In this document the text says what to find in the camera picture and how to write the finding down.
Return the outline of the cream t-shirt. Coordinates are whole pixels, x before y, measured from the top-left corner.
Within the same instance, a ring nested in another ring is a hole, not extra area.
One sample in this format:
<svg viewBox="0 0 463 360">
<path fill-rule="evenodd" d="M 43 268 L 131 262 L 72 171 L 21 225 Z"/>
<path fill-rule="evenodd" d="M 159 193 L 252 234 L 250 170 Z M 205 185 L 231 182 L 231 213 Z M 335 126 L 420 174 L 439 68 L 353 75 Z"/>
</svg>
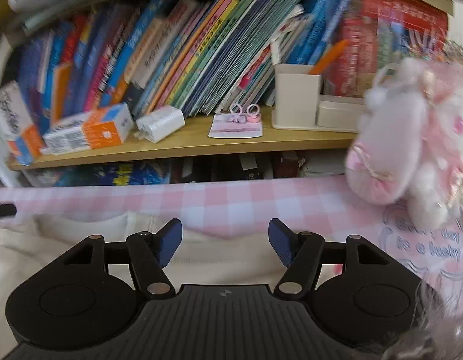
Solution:
<svg viewBox="0 0 463 360">
<path fill-rule="evenodd" d="M 275 283 L 174 283 L 168 299 L 135 290 L 124 241 L 88 236 L 6 298 L 8 359 L 347 359 L 300 300 Z"/>
</svg>

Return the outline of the pink checkered desk mat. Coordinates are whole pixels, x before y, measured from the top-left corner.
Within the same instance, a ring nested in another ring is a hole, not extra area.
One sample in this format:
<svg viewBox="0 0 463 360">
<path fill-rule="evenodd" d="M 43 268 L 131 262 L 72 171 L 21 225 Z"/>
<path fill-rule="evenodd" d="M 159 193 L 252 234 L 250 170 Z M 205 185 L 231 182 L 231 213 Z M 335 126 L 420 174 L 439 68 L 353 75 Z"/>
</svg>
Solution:
<svg viewBox="0 0 463 360">
<path fill-rule="evenodd" d="M 11 291 L 91 233 L 121 241 L 180 219 L 184 241 L 167 269 L 175 284 L 274 284 L 283 267 L 267 244 L 278 218 L 342 242 L 364 236 L 425 278 L 447 300 L 463 302 L 463 218 L 442 230 L 418 230 L 405 204 L 372 206 L 341 176 L 49 189 L 0 189 L 17 214 L 0 219 L 0 310 Z"/>
</svg>

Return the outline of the usmile white orange box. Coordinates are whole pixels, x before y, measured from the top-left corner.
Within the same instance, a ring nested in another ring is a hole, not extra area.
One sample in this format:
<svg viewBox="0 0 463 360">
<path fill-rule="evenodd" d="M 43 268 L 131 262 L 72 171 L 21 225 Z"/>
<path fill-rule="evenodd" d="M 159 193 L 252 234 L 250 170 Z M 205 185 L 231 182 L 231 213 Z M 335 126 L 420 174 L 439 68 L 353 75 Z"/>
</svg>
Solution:
<svg viewBox="0 0 463 360">
<path fill-rule="evenodd" d="M 0 89 L 0 136 L 10 153 L 24 166 L 30 166 L 44 147 L 16 81 Z"/>
</svg>

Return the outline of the white power adapter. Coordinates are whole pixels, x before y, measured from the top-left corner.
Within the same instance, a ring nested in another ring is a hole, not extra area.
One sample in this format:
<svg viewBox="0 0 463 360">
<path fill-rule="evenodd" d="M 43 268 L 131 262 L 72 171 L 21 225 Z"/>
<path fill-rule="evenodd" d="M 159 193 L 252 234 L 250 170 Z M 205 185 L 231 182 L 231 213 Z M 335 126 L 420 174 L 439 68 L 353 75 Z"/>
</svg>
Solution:
<svg viewBox="0 0 463 360">
<path fill-rule="evenodd" d="M 135 137 L 156 144 L 185 126 L 182 111 L 173 106 L 163 106 L 136 121 Z"/>
</svg>

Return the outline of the white orange toothpaste box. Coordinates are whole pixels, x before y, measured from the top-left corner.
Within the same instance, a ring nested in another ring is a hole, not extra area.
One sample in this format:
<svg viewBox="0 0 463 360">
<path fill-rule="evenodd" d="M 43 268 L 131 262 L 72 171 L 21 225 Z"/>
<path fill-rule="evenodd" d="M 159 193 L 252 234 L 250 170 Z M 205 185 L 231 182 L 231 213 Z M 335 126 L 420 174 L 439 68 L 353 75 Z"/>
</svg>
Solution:
<svg viewBox="0 0 463 360">
<path fill-rule="evenodd" d="M 126 103 L 87 111 L 59 120 L 43 135 L 46 155 L 119 146 L 134 127 Z"/>
</svg>

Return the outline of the beige pen holder organizer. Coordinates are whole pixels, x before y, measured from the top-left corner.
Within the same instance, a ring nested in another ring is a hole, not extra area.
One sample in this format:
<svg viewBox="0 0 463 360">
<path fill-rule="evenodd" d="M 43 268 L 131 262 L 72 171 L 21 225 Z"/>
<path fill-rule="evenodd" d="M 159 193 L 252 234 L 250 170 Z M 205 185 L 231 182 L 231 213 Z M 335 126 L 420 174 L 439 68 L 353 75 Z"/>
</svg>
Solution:
<svg viewBox="0 0 463 360">
<path fill-rule="evenodd" d="M 364 100 L 321 94 L 322 77 L 310 75 L 308 65 L 276 64 L 275 129 L 356 133 L 365 113 Z"/>
</svg>

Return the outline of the pink white plush bunny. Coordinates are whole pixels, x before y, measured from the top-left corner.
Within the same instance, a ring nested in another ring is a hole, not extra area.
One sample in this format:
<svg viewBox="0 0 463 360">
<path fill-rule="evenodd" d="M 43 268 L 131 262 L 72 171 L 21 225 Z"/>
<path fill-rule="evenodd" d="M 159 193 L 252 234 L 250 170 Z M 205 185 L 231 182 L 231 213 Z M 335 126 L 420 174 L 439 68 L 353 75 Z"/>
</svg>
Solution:
<svg viewBox="0 0 463 360">
<path fill-rule="evenodd" d="M 376 73 L 348 150 L 349 188 L 374 205 L 403 199 L 418 230 L 463 212 L 463 65 L 404 58 Z"/>
</svg>

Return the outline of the wooden white bookshelf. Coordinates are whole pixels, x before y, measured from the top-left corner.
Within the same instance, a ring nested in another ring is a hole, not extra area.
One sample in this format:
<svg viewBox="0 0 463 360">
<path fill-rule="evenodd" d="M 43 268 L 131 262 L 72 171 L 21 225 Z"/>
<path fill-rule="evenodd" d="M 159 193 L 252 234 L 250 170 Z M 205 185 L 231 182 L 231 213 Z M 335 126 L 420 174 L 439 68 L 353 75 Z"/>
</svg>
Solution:
<svg viewBox="0 0 463 360">
<path fill-rule="evenodd" d="M 99 2 L 111 2 L 112 0 L 77 0 L 66 2 L 65 7 L 54 14 L 48 22 L 50 24 L 59 18 L 65 18 L 72 13 L 86 10 Z M 463 0 L 453 0 L 455 4 L 463 4 Z M 8 72 L 7 66 L 12 58 L 13 48 L 24 43 L 34 33 L 34 29 L 23 29 L 22 22 L 28 16 L 17 17 L 11 21 L 0 38 L 0 86 Z M 188 119 L 185 127 L 172 133 L 164 140 L 153 144 L 149 141 L 141 141 L 134 136 L 126 139 L 122 145 L 105 149 L 85 150 L 81 152 L 61 155 L 45 155 L 39 157 L 30 166 L 23 166 L 16 162 L 9 152 L 7 144 L 0 139 L 0 178 L 5 186 L 20 187 L 18 172 L 49 167 L 65 167 L 72 165 L 100 164 L 119 162 L 125 160 L 141 160 L 152 158 L 182 158 L 201 155 L 230 155 L 252 152 L 276 152 L 281 150 L 321 150 L 343 149 L 350 145 L 354 139 L 354 133 L 339 133 L 331 130 L 278 130 L 271 127 L 271 111 L 263 111 L 263 136 L 259 138 L 218 139 L 208 137 L 211 128 L 211 116 L 197 116 Z"/>
</svg>

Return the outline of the row of leaning books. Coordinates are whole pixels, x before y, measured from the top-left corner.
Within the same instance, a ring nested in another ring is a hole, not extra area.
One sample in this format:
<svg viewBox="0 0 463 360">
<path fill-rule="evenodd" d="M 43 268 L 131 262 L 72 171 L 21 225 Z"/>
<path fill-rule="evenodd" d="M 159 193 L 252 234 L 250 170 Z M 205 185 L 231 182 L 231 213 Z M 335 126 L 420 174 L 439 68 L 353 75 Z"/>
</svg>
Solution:
<svg viewBox="0 0 463 360">
<path fill-rule="evenodd" d="M 11 55 L 40 133 L 60 120 L 124 103 L 140 118 L 162 106 L 186 116 L 214 111 L 253 76 L 275 38 L 292 31 L 292 63 L 315 63 L 316 22 L 332 0 L 71 0 L 26 21 L 31 36 Z"/>
</svg>

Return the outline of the red thick dictionary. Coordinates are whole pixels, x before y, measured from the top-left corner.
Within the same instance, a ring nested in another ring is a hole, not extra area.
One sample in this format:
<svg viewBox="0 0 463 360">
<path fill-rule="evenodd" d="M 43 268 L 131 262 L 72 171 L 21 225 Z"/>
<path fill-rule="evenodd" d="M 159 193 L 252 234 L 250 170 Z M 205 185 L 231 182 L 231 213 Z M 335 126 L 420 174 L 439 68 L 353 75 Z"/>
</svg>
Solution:
<svg viewBox="0 0 463 360">
<path fill-rule="evenodd" d="M 448 15 L 421 0 L 350 0 L 331 43 L 348 41 L 324 73 L 323 93 L 361 98 L 389 63 L 443 49 Z"/>
</svg>

